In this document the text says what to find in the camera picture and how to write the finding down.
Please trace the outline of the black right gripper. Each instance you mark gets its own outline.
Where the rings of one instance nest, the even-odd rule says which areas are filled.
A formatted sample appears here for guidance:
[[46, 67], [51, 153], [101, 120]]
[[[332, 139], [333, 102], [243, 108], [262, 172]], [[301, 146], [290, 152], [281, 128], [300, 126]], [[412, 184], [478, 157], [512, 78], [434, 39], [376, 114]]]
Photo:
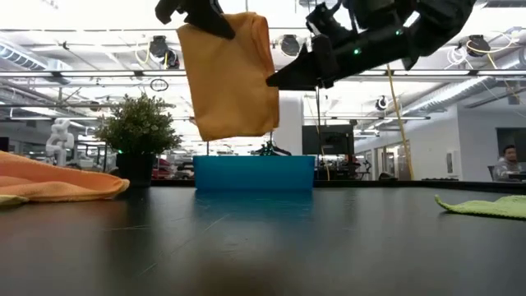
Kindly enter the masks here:
[[[411, 55], [410, 29], [402, 25], [390, 25], [366, 31], [356, 39], [347, 39], [332, 45], [325, 55], [328, 72], [316, 79], [320, 88], [330, 88], [336, 81], [354, 76]], [[279, 90], [314, 90], [315, 69], [311, 54], [304, 44], [296, 59], [266, 79], [268, 86]]]

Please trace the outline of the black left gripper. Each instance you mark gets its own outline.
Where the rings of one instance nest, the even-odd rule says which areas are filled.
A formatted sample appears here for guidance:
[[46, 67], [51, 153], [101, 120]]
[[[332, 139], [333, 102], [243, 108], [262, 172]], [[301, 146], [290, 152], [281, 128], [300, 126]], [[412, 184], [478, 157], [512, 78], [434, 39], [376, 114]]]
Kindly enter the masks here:
[[224, 38], [233, 39], [235, 32], [222, 17], [222, 12], [212, 0], [159, 0], [155, 6], [155, 16], [163, 24], [172, 20], [172, 14], [177, 12], [185, 15], [184, 21], [196, 26], [204, 32]]

